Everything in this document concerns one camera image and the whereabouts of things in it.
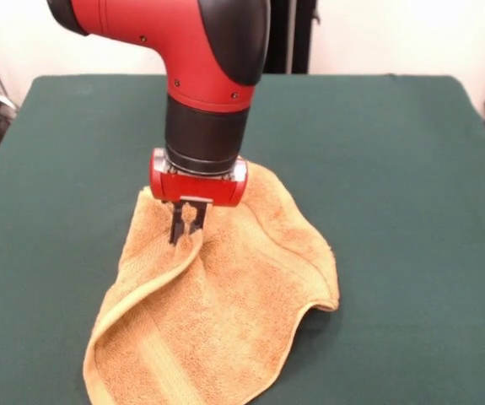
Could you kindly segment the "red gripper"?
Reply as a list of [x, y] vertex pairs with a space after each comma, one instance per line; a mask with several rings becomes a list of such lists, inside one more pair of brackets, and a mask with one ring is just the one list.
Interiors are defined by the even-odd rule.
[[175, 246], [185, 230], [182, 201], [191, 202], [196, 210], [190, 227], [193, 234], [203, 228], [205, 203], [219, 207], [235, 207], [240, 203], [248, 175], [248, 162], [242, 158], [224, 175], [193, 175], [174, 166], [164, 148], [155, 148], [149, 163], [150, 189], [154, 198], [173, 203], [169, 243]]

